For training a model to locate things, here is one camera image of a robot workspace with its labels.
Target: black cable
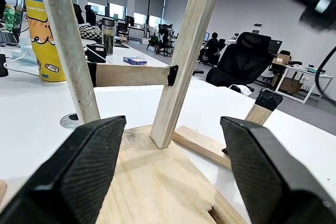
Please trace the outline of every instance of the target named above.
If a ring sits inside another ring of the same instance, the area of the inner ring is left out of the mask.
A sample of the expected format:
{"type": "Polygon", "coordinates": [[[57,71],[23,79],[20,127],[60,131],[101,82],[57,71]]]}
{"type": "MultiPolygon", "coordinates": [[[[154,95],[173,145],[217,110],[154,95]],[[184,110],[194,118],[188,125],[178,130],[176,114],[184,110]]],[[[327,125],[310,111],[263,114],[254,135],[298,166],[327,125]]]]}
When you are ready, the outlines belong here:
{"type": "Polygon", "coordinates": [[[336,106],[336,101],[332,100],[330,97],[328,97],[324,91],[321,88],[320,85],[320,75],[321,75],[321,71],[322,69],[325,67],[325,65],[327,64],[327,62],[330,60],[330,58],[333,56],[333,54],[336,52],[336,46],[331,50],[331,52],[327,55],[327,57],[323,60],[323,62],[321,63],[321,65],[319,66],[316,75],[315,75],[315,83],[316,83],[316,87],[317,89],[320,91],[321,95],[323,95],[324,97],[327,98],[327,101],[332,103],[333,105],[336,106]]]}
{"type": "Polygon", "coordinates": [[[21,31],[20,33],[23,33],[24,31],[26,31],[26,30],[28,30],[29,29],[29,27],[27,27],[26,29],[24,29],[23,31],[21,31]]]}

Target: blue box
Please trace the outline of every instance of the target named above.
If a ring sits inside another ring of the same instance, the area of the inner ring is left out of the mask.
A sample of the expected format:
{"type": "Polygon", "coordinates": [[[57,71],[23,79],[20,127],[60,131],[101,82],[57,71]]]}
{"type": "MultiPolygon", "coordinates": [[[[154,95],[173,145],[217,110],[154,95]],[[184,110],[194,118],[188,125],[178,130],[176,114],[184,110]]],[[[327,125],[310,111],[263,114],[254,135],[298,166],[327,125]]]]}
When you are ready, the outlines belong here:
{"type": "Polygon", "coordinates": [[[136,57],[124,57],[124,62],[131,64],[131,65],[147,65],[147,61],[138,59],[136,57]]]}

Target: yellow cup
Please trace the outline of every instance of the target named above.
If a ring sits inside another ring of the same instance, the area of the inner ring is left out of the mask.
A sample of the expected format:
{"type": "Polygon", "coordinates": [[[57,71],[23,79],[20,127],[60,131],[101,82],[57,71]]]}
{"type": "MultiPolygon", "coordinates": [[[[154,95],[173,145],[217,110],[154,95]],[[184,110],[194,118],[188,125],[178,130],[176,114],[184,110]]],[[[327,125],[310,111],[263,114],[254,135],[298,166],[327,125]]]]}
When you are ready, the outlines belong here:
{"type": "Polygon", "coordinates": [[[43,1],[26,0],[26,7],[31,43],[40,78],[44,81],[65,81],[43,1]]]}

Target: checkered cushion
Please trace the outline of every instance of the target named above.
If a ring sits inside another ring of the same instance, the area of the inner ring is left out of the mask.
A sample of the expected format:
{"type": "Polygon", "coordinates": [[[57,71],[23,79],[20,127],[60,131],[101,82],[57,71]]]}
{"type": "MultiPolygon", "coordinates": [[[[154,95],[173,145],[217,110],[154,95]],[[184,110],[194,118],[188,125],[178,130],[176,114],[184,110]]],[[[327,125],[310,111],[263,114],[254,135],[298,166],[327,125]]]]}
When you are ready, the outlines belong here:
{"type": "Polygon", "coordinates": [[[81,26],[79,27],[80,37],[82,39],[92,39],[95,41],[102,41],[101,30],[97,27],[92,26],[81,26]]]}

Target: wood grain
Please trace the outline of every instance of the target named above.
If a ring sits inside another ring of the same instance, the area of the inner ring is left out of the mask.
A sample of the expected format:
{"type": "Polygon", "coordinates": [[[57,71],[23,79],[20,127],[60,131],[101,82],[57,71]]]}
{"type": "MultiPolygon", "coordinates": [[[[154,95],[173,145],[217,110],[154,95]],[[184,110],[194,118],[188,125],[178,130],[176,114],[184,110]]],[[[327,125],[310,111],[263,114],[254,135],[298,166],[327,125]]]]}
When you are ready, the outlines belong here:
{"type": "Polygon", "coordinates": [[[96,223],[246,223],[181,148],[171,143],[158,149],[150,130],[150,126],[125,130],[96,223]],[[220,221],[208,213],[212,208],[220,221]]]}
{"type": "Polygon", "coordinates": [[[100,119],[71,0],[43,0],[80,123],[100,119]]]}
{"type": "Polygon", "coordinates": [[[173,141],[210,159],[222,167],[232,170],[230,158],[222,152],[222,149],[225,148],[224,141],[223,143],[219,143],[186,126],[181,126],[175,130],[173,141]]]}
{"type": "Polygon", "coordinates": [[[259,105],[253,104],[252,109],[248,112],[245,120],[254,122],[259,125],[263,125],[269,116],[272,114],[272,111],[265,109],[259,105]]]}
{"type": "Polygon", "coordinates": [[[7,190],[6,183],[0,179],[0,203],[5,196],[6,190],[7,190]]]}
{"type": "Polygon", "coordinates": [[[215,0],[188,0],[171,62],[178,65],[176,81],[163,88],[152,127],[151,138],[158,148],[171,142],[214,4],[215,0]]]}
{"type": "Polygon", "coordinates": [[[170,67],[97,64],[97,87],[168,85],[170,67]]]}

